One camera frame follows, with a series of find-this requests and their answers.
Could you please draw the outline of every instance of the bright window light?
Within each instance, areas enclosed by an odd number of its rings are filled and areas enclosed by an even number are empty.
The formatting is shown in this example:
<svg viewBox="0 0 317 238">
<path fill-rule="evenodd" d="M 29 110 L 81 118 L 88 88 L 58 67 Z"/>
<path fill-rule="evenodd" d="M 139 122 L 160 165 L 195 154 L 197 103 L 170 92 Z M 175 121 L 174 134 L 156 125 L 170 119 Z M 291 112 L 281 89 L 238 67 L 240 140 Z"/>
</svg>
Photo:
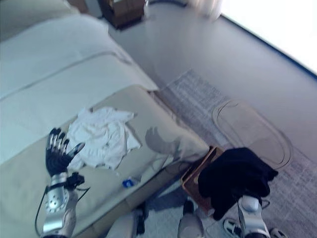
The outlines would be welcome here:
<svg viewBox="0 0 317 238">
<path fill-rule="evenodd" d="M 222 14 L 317 74 L 317 0 L 223 0 Z"/>
</svg>

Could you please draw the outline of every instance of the white cloth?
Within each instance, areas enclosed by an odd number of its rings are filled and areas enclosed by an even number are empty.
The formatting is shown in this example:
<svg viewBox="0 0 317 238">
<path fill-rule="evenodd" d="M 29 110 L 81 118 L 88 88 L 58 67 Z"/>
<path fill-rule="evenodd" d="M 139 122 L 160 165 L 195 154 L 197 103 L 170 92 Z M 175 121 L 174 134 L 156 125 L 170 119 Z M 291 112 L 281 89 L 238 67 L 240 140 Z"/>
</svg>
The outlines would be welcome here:
<svg viewBox="0 0 317 238">
<path fill-rule="evenodd" d="M 131 112 L 108 107 L 93 113 L 83 109 L 69 126 L 67 151 L 81 142 L 86 145 L 68 168 L 78 170 L 86 164 L 94 168 L 116 169 L 127 153 L 141 147 L 125 124 L 133 117 Z"/>
</svg>

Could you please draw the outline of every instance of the cable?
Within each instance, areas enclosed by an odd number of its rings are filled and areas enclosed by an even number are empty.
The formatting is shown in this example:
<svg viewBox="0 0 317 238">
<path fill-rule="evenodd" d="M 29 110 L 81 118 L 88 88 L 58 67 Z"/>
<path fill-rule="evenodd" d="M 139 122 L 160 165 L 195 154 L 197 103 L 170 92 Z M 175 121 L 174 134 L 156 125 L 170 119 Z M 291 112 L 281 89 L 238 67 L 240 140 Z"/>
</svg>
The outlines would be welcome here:
<svg viewBox="0 0 317 238">
<path fill-rule="evenodd" d="M 267 207 L 271 204 L 271 202 L 268 201 L 268 200 L 266 200 L 266 199 L 262 199 L 262 202 L 267 202 L 266 205 L 263 205 L 263 206 L 262 206 L 262 210 L 264 210 L 265 208 L 267 208 Z"/>
<path fill-rule="evenodd" d="M 38 216 L 39 216 L 39 212 L 40 212 L 40 208 L 41 208 L 41 205 L 42 205 L 42 202 L 43 202 L 43 199 L 44 199 L 44 196 L 47 192 L 49 187 L 46 186 L 45 190 L 44 190 L 44 193 L 43 193 L 43 196 L 42 196 L 42 199 L 41 199 L 41 202 L 40 202 L 40 205 L 39 205 L 39 208 L 38 208 L 38 211 L 36 213 L 36 216 L 35 216 L 35 220 L 34 220 L 34 227 L 35 227 L 35 232 L 36 234 L 38 235 L 38 237 L 40 237 L 40 233 L 39 233 L 39 230 L 38 230 L 38 226 L 37 226 L 37 223 L 38 223 Z"/>
<path fill-rule="evenodd" d="M 89 191 L 90 188 L 91 188 L 91 187 L 89 187 L 89 188 L 77 188 L 77 189 L 76 189 L 77 191 L 85 191 L 85 192 L 80 196 L 80 198 L 77 200 L 77 202 L 79 202 L 79 200 L 82 199 L 83 196 L 85 196 L 85 194 Z"/>
</svg>

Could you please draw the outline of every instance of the black garment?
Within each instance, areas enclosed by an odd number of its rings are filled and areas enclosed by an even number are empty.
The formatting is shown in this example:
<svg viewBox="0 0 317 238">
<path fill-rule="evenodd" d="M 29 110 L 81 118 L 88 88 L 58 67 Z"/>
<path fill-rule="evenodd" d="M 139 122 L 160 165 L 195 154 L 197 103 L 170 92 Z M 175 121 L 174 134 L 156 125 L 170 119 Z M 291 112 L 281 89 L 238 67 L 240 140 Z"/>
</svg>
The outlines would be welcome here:
<svg viewBox="0 0 317 238">
<path fill-rule="evenodd" d="M 261 202 L 261 197 L 270 193 L 267 182 L 277 174 L 250 149 L 231 149 L 200 173 L 199 193 L 211 198 L 215 209 L 213 217 L 218 221 L 243 195 L 256 197 Z"/>
</svg>

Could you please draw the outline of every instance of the silver robotic arm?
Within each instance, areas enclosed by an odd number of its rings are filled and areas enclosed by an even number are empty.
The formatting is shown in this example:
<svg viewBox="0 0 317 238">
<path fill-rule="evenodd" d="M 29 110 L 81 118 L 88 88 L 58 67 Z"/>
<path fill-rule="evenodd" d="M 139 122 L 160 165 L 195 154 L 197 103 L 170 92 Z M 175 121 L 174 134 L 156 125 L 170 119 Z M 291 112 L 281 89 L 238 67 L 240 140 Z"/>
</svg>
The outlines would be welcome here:
<svg viewBox="0 0 317 238">
<path fill-rule="evenodd" d="M 75 208 L 78 201 L 75 188 L 84 183 L 84 177 L 73 173 L 70 177 L 67 166 L 85 146 L 80 143 L 66 154 L 69 140 L 60 129 L 50 132 L 46 148 L 46 168 L 51 176 L 46 189 L 46 219 L 41 238 L 70 238 L 76 224 Z"/>
<path fill-rule="evenodd" d="M 262 206 L 255 197 L 244 195 L 238 201 L 238 213 L 243 238 L 270 238 L 261 217 Z"/>
</svg>

